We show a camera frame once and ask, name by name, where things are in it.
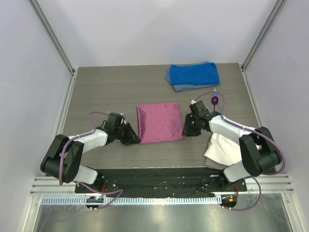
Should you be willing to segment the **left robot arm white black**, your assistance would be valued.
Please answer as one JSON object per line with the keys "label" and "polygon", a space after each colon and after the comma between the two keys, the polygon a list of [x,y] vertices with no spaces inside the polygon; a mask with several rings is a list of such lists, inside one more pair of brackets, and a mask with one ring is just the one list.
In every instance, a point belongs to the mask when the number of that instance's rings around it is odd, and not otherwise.
{"label": "left robot arm white black", "polygon": [[41,162],[41,172],[58,179],[60,185],[82,182],[91,192],[99,192],[103,186],[103,177],[95,169],[81,165],[82,155],[115,140],[123,145],[140,143],[140,138],[122,114],[103,114],[108,116],[107,120],[89,132],[75,136],[55,136]]}

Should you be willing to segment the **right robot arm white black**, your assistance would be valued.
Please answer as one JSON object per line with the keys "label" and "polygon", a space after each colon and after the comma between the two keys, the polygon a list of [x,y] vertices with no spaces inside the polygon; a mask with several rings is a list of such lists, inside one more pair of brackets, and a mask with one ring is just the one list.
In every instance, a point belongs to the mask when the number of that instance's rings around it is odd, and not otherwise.
{"label": "right robot arm white black", "polygon": [[236,181],[246,177],[274,175],[271,171],[283,164],[282,152],[267,128],[245,127],[217,111],[210,112],[203,101],[193,100],[189,108],[191,113],[185,117],[183,136],[199,136],[204,130],[219,134],[240,146],[241,161],[223,170],[223,176],[218,178],[220,189],[231,190]]}

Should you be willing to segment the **magenta satin napkin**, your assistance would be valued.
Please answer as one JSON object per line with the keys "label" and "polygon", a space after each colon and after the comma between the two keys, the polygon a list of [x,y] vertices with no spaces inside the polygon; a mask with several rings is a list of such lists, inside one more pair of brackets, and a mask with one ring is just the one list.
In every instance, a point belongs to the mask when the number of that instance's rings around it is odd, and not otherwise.
{"label": "magenta satin napkin", "polygon": [[178,102],[138,105],[137,118],[142,145],[172,142],[184,138]]}

